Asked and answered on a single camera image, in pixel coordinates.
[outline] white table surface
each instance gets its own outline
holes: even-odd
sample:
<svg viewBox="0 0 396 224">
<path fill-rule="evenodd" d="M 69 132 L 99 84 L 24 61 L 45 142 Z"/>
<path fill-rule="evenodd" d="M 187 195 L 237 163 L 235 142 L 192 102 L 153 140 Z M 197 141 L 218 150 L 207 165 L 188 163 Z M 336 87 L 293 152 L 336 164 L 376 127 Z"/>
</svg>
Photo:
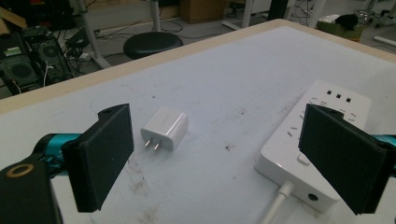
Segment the white table surface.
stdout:
<svg viewBox="0 0 396 224">
<path fill-rule="evenodd" d="M 0 168 L 27 157 L 43 135 L 82 133 L 102 109 L 129 103 L 134 153 L 102 210 L 78 213 L 68 177 L 52 180 L 64 223 L 259 223 L 278 186 L 255 171 L 255 160 L 315 80 L 372 99 L 367 133 L 396 133 L 393 56 L 363 53 L 370 49 L 357 50 L 356 43 L 337 37 L 342 44 L 334 43 L 329 40 L 334 37 L 318 37 L 309 34 L 316 31 L 300 31 L 287 22 L 247 29 L 263 32 L 237 31 L 240 37 L 216 37 L 218 43 L 210 48 L 189 53 L 213 40 L 141 61 L 169 56 L 172 60 L 166 63 L 135 69 L 135 61 L 0 101 Z M 349 43 L 352 49 L 345 47 Z M 175 53 L 182 57 L 173 58 Z M 190 118 L 189 130 L 174 151 L 147 150 L 140 136 L 140 128 L 161 106 Z M 393 178 L 376 213 L 357 217 L 343 202 L 321 214 L 290 197 L 274 223 L 393 224 L 395 192 Z"/>
</svg>

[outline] power strip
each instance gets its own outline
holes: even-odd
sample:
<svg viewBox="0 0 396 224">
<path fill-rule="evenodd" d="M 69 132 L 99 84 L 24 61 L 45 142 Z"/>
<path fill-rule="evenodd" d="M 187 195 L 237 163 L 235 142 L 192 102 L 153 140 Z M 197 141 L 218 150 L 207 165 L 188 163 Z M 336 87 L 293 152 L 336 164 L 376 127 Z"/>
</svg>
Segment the power strip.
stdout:
<svg viewBox="0 0 396 224">
<path fill-rule="evenodd" d="M 319 212 L 326 212 L 340 196 L 298 148 L 306 104 L 338 110 L 345 120 L 362 130 L 371 100 L 318 80 L 262 147 L 256 169 L 280 186 L 286 180 L 291 181 L 294 196 Z"/>
</svg>

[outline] metal prong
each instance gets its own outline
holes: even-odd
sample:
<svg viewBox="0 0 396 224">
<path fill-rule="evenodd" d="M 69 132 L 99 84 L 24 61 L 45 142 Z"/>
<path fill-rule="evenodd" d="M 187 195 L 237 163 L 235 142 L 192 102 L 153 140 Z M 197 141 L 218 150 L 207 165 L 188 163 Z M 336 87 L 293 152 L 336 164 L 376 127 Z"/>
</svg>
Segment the metal prong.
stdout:
<svg viewBox="0 0 396 224">
<path fill-rule="evenodd" d="M 154 150 L 157 150 L 158 148 L 160 148 L 160 146 L 161 146 L 161 141 L 157 145 L 155 145 Z"/>
<path fill-rule="evenodd" d="M 152 138 L 150 138 L 150 139 L 147 141 L 147 143 L 145 144 L 146 147 L 149 146 L 149 144 L 151 143 L 151 140 L 152 140 Z"/>
</svg>

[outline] white power adapter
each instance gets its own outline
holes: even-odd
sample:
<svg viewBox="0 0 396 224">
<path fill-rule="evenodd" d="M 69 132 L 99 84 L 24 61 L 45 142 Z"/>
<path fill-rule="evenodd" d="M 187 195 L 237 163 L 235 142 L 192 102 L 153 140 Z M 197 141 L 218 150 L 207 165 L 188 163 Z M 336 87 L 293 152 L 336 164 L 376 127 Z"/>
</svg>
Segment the white power adapter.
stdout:
<svg viewBox="0 0 396 224">
<path fill-rule="evenodd" d="M 175 149 L 189 127 L 185 113 L 161 107 L 140 130 L 146 147 Z"/>
</svg>

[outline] black stool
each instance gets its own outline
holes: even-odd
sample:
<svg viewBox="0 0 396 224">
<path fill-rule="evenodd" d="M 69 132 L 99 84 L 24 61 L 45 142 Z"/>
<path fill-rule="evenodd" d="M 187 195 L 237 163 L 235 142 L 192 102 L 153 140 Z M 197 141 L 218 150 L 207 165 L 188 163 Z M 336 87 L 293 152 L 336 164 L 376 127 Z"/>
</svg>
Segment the black stool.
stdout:
<svg viewBox="0 0 396 224">
<path fill-rule="evenodd" d="M 181 46 L 183 41 L 176 35 L 150 32 L 129 38 L 123 46 L 123 51 L 126 56 L 135 60 Z"/>
</svg>

